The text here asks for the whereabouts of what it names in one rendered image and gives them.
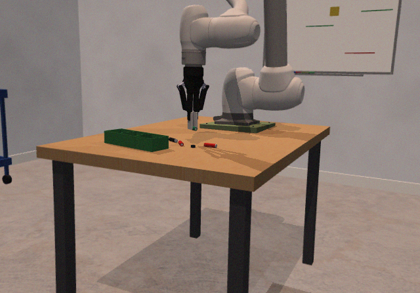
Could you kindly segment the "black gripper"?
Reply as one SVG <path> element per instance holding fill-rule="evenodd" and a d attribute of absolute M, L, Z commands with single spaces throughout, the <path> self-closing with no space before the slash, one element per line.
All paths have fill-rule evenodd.
<path fill-rule="evenodd" d="M 187 111 L 188 129 L 193 130 L 193 127 L 198 128 L 198 112 L 203 109 L 209 85 L 204 83 L 203 67 L 183 67 L 183 75 L 184 79 L 181 84 L 177 85 L 177 88 L 180 93 L 182 109 Z M 186 87 L 187 99 L 184 87 Z"/>

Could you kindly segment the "green three-compartment bin rack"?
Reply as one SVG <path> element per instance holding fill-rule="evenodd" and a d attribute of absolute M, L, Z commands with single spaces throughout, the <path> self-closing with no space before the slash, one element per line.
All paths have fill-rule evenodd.
<path fill-rule="evenodd" d="M 169 149 L 169 136 L 120 128 L 105 130 L 104 143 L 155 152 Z"/>

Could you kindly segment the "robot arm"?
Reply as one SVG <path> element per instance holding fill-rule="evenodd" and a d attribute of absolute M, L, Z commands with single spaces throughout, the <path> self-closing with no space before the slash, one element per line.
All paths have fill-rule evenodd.
<path fill-rule="evenodd" d="M 247 2 L 227 2 L 232 9 L 218 18 L 209 18 L 201 5 L 183 9 L 180 19 L 182 65 L 205 65 L 206 48 L 238 49 L 258 40 L 261 27 L 248 15 Z M 287 64 L 287 0 L 264 0 L 264 44 L 265 66 L 259 77 L 249 68 L 230 69 L 226 74 L 222 115 L 213 117 L 215 124 L 254 125 L 260 123 L 253 119 L 254 109 L 279 111 L 302 103 L 305 86 Z"/>

